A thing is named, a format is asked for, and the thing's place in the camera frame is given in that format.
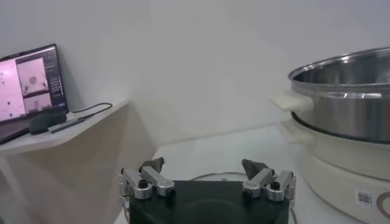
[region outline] white cooker base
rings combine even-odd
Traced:
[[[390,214],[390,182],[337,168],[319,160],[308,150],[303,150],[302,156],[302,175],[320,198],[363,222],[390,223],[382,213]]]

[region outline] laptop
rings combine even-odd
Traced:
[[[67,112],[55,44],[0,58],[0,144],[28,133],[38,114]]]

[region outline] black cable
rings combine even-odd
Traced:
[[[76,113],[84,112],[84,111],[90,110],[90,109],[92,109],[92,108],[101,106],[101,105],[108,105],[108,107],[106,107],[106,108],[104,108],[104,109],[101,109],[101,110],[99,110],[99,111],[97,111],[97,112],[95,112],[95,113],[91,113],[91,114],[82,116],[82,117],[80,117],[79,119],[87,119],[87,118],[92,117],[92,116],[94,116],[94,115],[96,115],[96,114],[98,114],[98,113],[101,113],[101,112],[103,112],[103,111],[106,111],[106,110],[110,109],[110,108],[113,106],[112,103],[98,103],[98,104],[96,104],[96,105],[93,105],[92,107],[88,107],[88,108],[82,109],[82,110],[73,111],[72,113],[76,114]]]

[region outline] pot handle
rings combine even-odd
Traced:
[[[304,112],[314,108],[310,97],[287,90],[271,98],[282,111]]]
[[[291,119],[279,123],[278,129],[289,144],[300,144],[307,147],[315,144],[314,136],[302,130]]]

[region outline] white wall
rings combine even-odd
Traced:
[[[56,42],[73,108],[130,96],[155,145],[277,121],[297,66],[390,45],[387,0],[3,0],[0,56]]]

